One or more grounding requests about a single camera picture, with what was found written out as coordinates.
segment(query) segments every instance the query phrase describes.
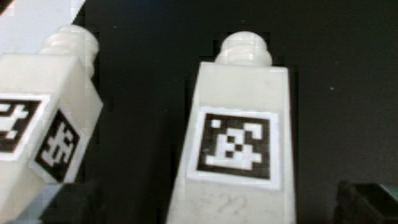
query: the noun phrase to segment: black background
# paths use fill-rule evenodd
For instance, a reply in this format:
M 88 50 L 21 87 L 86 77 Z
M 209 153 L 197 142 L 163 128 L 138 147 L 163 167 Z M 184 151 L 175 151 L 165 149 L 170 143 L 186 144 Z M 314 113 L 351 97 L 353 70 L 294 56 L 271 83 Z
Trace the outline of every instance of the black background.
M 339 180 L 398 183 L 398 1 L 86 0 L 104 108 L 79 171 L 108 223 L 163 223 L 200 61 L 266 39 L 291 70 L 298 223 L 328 223 Z

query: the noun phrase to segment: black object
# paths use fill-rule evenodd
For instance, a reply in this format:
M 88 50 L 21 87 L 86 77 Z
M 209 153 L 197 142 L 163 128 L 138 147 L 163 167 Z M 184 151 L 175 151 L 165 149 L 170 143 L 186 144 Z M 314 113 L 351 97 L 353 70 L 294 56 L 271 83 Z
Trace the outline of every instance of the black object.
M 0 0 L 0 15 L 8 7 L 12 0 Z
M 95 184 L 47 185 L 17 219 L 10 222 L 10 224 L 54 223 L 106 223 L 102 196 Z
M 398 223 L 398 186 L 339 183 L 333 224 Z

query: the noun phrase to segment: white plastic figure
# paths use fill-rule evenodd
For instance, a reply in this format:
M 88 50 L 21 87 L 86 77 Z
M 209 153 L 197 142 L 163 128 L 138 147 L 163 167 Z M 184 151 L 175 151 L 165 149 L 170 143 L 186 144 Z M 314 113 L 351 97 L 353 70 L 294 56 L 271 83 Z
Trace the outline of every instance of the white plastic figure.
M 166 223 L 294 223 L 287 70 L 250 32 L 200 64 Z
M 0 57 L 0 223 L 44 184 L 74 181 L 102 106 L 90 82 L 95 53 L 92 34 L 65 26 L 38 54 Z

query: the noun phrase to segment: marker label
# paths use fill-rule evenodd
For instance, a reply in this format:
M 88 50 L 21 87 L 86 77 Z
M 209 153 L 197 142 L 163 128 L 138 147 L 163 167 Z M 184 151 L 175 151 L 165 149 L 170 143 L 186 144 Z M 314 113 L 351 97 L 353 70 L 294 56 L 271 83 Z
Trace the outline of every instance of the marker label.
M 276 189 L 276 114 L 200 107 L 193 135 L 188 178 Z
M 47 95 L 0 94 L 0 160 L 17 160 L 47 102 Z

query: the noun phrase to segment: black and white marker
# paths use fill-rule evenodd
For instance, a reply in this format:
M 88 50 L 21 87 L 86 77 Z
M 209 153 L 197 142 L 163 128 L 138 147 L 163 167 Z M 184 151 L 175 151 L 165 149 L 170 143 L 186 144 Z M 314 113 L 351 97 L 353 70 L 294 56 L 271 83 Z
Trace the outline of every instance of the black and white marker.
M 95 53 L 92 34 L 65 26 L 38 54 L 0 57 L 0 223 L 44 184 L 74 181 L 102 106 L 90 82 Z
M 294 223 L 287 69 L 250 32 L 200 64 L 166 223 Z

